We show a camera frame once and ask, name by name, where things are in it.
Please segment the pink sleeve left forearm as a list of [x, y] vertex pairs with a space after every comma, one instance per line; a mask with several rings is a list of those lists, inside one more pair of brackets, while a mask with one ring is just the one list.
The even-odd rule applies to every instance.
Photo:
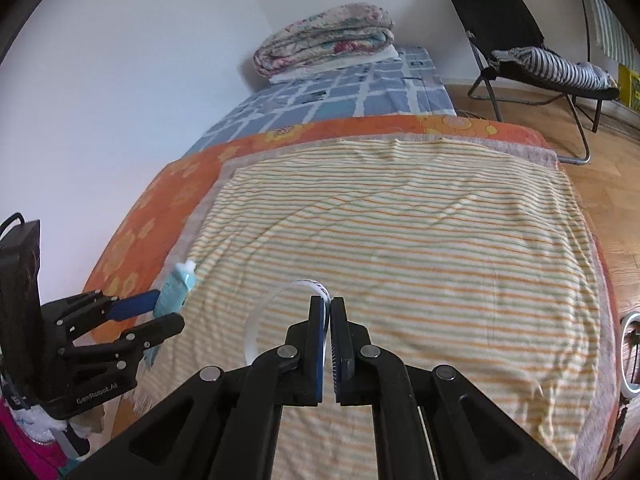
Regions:
[[1, 400], [1, 478], [61, 479], [67, 457], [56, 440], [41, 443], [32, 440], [17, 425]]

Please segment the white gloved left hand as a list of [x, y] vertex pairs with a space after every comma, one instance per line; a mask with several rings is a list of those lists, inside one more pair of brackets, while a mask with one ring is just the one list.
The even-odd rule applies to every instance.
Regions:
[[89, 437], [104, 429], [105, 410], [102, 405], [73, 416], [71, 419], [52, 418], [41, 406], [14, 410], [9, 413], [22, 433], [32, 442], [51, 444], [56, 442], [63, 453], [73, 460], [79, 460], [90, 452]]

